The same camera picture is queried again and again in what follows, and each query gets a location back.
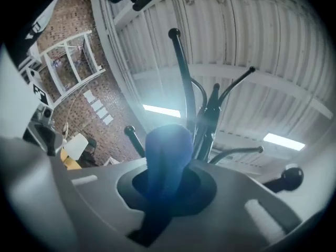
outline rectangular light fixture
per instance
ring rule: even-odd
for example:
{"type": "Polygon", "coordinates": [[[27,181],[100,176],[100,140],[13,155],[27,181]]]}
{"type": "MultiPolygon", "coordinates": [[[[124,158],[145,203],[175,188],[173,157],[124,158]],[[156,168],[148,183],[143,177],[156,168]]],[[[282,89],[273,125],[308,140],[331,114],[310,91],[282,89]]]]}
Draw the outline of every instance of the rectangular light fixture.
{"type": "Polygon", "coordinates": [[[165,115],[172,115],[173,117],[180,118],[181,114],[178,110],[173,110],[173,109],[168,109],[168,108],[162,108],[162,107],[153,107],[153,106],[147,106],[143,104],[143,108],[145,110],[155,112],[155,113],[160,113],[160,114],[165,114],[165,115]]]}
{"type": "Polygon", "coordinates": [[[300,142],[290,140],[272,133],[269,133],[268,135],[265,136],[264,141],[277,144],[277,145],[282,145],[290,149],[298,150],[300,151],[305,147],[305,144],[302,144],[300,142]]]}

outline red brick wall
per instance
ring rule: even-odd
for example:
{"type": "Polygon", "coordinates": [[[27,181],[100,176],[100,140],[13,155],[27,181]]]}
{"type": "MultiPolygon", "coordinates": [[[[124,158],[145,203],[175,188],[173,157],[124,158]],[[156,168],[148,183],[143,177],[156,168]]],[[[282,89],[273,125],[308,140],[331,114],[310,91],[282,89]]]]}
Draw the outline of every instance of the red brick wall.
{"type": "MultiPolygon", "coordinates": [[[[144,143],[145,132],[131,111],[109,69],[94,24],[90,0],[59,0],[52,19],[37,44],[39,50],[43,51],[69,36],[92,30],[92,34],[89,36],[91,48],[97,64],[102,65],[106,72],[91,81],[74,102],[68,117],[69,135],[80,132],[87,138],[92,137],[97,140],[98,144],[94,158],[98,165],[103,164],[109,157],[113,157],[120,162],[134,160],[139,156],[127,136],[124,135],[123,129],[126,125],[133,125],[142,143],[144,143]],[[114,118],[109,125],[102,122],[82,95],[89,89],[97,99],[101,100],[108,113],[114,118]]],[[[81,42],[73,40],[71,44],[80,45],[81,42]]],[[[63,51],[63,49],[57,49],[49,53],[49,56],[56,59],[63,51]]],[[[76,68],[81,78],[91,74],[81,51],[77,51],[72,57],[74,60],[80,61],[76,68]]],[[[59,60],[61,64],[56,69],[57,74],[62,84],[71,88],[77,81],[71,71],[70,64],[66,56],[62,56],[59,60]]],[[[53,100],[56,100],[60,94],[46,69],[42,70],[41,78],[47,92],[53,100]]],[[[62,131],[70,105],[79,90],[70,95],[54,110],[55,128],[59,132],[62,131]]]]}

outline white ceiling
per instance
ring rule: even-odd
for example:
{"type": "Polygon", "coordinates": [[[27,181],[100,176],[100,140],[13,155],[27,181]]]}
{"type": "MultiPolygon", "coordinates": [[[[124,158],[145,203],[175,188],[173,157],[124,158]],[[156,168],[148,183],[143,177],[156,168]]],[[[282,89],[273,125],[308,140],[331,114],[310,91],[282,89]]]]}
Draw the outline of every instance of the white ceiling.
{"type": "MultiPolygon", "coordinates": [[[[265,166],[286,164],[300,155],[263,143],[268,132],[309,149],[330,127],[334,50],[305,0],[161,0],[138,15],[130,5],[124,1],[110,6],[101,0],[99,9],[121,74],[128,77],[128,90],[139,103],[185,113],[181,77],[168,38],[173,27],[181,30],[191,75],[208,97],[215,83],[222,92],[249,66],[257,68],[223,103],[213,154],[261,144],[265,152],[235,154],[221,164],[262,174],[265,166]]],[[[200,107],[196,89],[195,96],[200,107]]],[[[150,120],[149,128],[176,121],[142,115],[143,122],[150,120]]]]}

